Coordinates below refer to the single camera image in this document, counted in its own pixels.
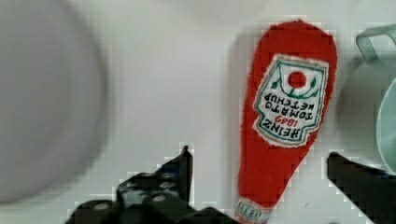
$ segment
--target black object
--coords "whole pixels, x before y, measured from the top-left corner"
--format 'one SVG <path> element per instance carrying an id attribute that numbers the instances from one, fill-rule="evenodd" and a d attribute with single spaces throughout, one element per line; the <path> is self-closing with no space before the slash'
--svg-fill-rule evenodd
<path id="1" fill-rule="evenodd" d="M 359 209 L 377 224 L 396 223 L 396 176 L 361 165 L 332 152 L 328 177 Z"/>
<path id="2" fill-rule="evenodd" d="M 117 201 L 128 208 L 141 204 L 150 193 L 166 192 L 188 202 L 192 179 L 192 155 L 188 147 L 154 173 L 141 173 L 121 183 L 117 188 Z"/>
<path id="3" fill-rule="evenodd" d="M 117 202 L 83 203 L 65 224 L 238 224 L 212 207 L 190 207 L 191 178 L 192 155 L 184 147 L 156 172 L 121 183 Z"/>

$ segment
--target heinz logo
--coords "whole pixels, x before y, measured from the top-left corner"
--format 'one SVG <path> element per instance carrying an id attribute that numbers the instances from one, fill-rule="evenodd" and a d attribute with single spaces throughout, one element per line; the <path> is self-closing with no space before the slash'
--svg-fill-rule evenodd
<path id="1" fill-rule="evenodd" d="M 298 147 L 318 129 L 329 64 L 277 54 L 263 75 L 253 128 L 270 144 Z"/>

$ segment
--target white plate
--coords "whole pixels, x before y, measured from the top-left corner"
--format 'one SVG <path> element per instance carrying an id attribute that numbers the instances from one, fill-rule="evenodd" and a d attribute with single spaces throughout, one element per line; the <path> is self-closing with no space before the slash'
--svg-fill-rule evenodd
<path id="1" fill-rule="evenodd" d="M 0 1 L 0 203 L 87 161 L 104 115 L 103 68 L 59 1 Z"/>

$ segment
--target white background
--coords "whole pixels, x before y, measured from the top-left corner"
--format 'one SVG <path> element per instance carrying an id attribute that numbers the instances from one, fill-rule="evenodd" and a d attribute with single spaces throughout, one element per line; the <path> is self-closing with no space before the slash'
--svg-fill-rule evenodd
<path id="1" fill-rule="evenodd" d="M 193 146 L 192 201 L 231 214 L 235 206 L 239 106 L 251 56 L 270 23 L 302 18 L 335 36 L 339 70 L 317 142 L 278 203 L 271 224 L 372 223 L 326 177 L 337 132 L 338 92 L 360 56 L 362 30 L 396 22 L 393 1 L 75 0 L 106 54 L 111 134 L 89 170 L 24 202 L 0 206 L 1 223 L 64 223 L 83 202 L 114 199 L 134 172 L 154 171 Z M 387 50 L 388 41 L 378 42 Z"/>

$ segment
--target teal cup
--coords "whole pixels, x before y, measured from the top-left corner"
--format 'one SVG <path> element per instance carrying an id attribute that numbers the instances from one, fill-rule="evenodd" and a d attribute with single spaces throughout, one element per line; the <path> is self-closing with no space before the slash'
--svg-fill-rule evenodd
<path id="1" fill-rule="evenodd" d="M 370 38 L 380 35 L 396 43 L 396 25 L 367 29 L 356 37 L 364 63 L 339 95 L 338 121 L 348 157 L 395 174 L 396 60 L 378 58 Z"/>

